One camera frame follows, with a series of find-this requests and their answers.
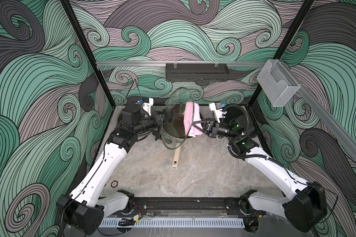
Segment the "glass pot lid black knob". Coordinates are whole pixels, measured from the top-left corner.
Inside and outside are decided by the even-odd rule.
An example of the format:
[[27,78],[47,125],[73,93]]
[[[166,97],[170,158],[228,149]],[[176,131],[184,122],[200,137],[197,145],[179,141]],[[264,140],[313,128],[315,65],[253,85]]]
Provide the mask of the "glass pot lid black knob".
[[186,131],[184,116],[187,102],[191,102],[191,109],[194,110],[191,92],[186,87],[176,89],[165,102],[164,112],[168,112],[171,118],[162,127],[161,140],[168,150],[179,148],[190,138],[189,131],[192,127],[194,112],[192,111],[188,131]]

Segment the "pink cloth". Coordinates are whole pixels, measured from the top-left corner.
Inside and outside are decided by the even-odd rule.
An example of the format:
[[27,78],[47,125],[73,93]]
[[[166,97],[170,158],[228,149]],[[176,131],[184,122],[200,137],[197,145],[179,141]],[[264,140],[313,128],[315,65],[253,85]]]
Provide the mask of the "pink cloth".
[[185,135],[189,137],[196,137],[203,134],[202,131],[195,128],[193,122],[200,121],[200,106],[194,102],[187,102],[184,112],[184,128]]

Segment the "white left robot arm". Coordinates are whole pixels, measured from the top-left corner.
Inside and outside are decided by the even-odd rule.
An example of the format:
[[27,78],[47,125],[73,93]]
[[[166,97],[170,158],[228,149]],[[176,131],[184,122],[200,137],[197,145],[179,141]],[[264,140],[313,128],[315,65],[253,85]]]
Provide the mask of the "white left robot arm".
[[147,110],[140,104],[126,105],[120,116],[121,120],[110,133],[101,155],[88,174],[70,194],[61,195],[56,203],[61,211],[61,222],[86,235],[93,234],[103,219],[111,214],[133,211],[132,193],[119,190],[105,198],[100,198],[100,194],[117,165],[138,142],[139,135],[159,131],[173,118],[166,110]]

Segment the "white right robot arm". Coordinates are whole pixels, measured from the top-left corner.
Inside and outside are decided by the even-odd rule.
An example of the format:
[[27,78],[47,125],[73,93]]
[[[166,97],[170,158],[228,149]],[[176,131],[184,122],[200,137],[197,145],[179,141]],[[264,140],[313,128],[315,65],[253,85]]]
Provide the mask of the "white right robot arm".
[[256,232],[259,218],[268,213],[286,219],[304,233],[327,215],[325,189],[319,183],[311,183],[289,171],[252,139],[256,135],[255,127],[245,108],[221,103],[211,103],[209,107],[214,117],[202,119],[200,106],[194,102],[186,103],[185,134],[228,138],[226,147],[230,155],[262,172],[284,195],[280,198],[257,190],[244,193],[238,205],[247,232]]

